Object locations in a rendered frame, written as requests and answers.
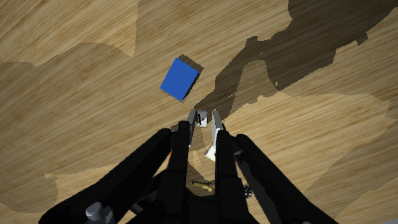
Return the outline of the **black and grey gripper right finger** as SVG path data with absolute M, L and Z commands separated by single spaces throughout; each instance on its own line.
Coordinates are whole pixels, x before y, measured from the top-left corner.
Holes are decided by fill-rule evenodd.
M 312 204 L 247 135 L 231 136 L 218 111 L 213 111 L 211 127 L 219 224 L 252 224 L 236 163 L 270 224 L 339 224 Z

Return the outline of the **white domino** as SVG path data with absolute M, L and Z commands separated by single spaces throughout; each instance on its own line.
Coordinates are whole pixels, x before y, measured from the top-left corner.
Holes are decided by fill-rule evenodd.
M 213 144 L 210 146 L 208 151 L 205 153 L 205 156 L 215 161 L 215 150 Z

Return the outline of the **black rack of bins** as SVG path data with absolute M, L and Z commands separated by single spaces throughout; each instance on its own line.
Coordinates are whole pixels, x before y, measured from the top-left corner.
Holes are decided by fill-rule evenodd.
M 139 214 L 143 210 L 143 208 L 146 208 L 154 201 L 162 174 L 165 170 L 163 170 L 151 179 L 151 181 L 144 188 L 144 191 L 139 195 L 132 207 L 129 209 L 135 215 Z

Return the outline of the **black die with white pips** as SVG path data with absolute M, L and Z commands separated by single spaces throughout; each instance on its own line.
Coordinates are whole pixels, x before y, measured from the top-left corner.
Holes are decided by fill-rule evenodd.
M 250 186 L 243 186 L 243 187 L 244 187 L 246 198 L 251 198 L 252 191 L 251 191 Z

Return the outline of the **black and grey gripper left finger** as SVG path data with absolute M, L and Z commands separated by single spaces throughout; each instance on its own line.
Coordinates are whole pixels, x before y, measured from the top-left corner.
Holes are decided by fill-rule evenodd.
M 160 129 L 98 182 L 50 208 L 38 224 L 117 224 L 171 149 L 167 169 L 162 174 L 145 224 L 181 224 L 195 118 L 196 109 L 191 109 L 187 120 L 178 122 L 178 131 Z

